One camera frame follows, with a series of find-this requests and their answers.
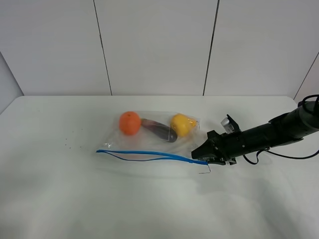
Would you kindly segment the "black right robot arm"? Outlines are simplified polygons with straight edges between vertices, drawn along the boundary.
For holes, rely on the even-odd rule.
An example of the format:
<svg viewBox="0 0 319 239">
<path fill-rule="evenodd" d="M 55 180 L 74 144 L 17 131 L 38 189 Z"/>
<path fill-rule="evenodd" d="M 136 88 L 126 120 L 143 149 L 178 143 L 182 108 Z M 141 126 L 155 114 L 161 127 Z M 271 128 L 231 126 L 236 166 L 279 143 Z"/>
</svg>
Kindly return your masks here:
<svg viewBox="0 0 319 239">
<path fill-rule="evenodd" d="M 231 116 L 227 116 L 221 124 L 225 133 L 208 132 L 207 140 L 192 151 L 193 160 L 205 164 L 234 165 L 239 156 L 246 157 L 253 152 L 259 155 L 273 147 L 299 142 L 319 130 L 319 97 L 307 96 L 295 110 L 245 131 Z"/>
</svg>

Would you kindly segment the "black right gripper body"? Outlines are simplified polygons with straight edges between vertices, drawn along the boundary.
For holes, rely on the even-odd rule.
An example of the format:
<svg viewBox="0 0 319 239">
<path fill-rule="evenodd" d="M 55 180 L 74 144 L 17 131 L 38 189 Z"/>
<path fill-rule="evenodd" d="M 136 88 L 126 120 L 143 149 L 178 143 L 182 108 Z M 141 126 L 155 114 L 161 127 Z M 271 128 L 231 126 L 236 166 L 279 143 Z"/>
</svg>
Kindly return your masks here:
<svg viewBox="0 0 319 239">
<path fill-rule="evenodd" d="M 218 134 L 212 130 L 207 133 L 208 139 L 212 140 L 216 147 L 220 151 L 220 158 L 226 161 L 226 164 L 235 165 L 236 153 L 240 153 L 243 150 L 243 139 L 241 138 L 242 131 L 231 134 L 223 133 Z"/>
</svg>

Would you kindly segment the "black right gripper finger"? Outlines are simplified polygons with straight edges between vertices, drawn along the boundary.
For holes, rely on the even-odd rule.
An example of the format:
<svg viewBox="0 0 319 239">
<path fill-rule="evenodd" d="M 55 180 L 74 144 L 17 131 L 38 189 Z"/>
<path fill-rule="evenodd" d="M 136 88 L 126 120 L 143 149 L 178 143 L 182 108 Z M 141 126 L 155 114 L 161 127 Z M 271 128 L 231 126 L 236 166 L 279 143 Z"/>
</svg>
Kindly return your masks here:
<svg viewBox="0 0 319 239">
<path fill-rule="evenodd" d="M 222 158 L 208 157 L 206 161 L 208 164 L 226 165 L 226 161 Z"/>
<path fill-rule="evenodd" d="M 220 158 L 220 151 L 210 139 L 191 152 L 192 159 Z"/>
</svg>

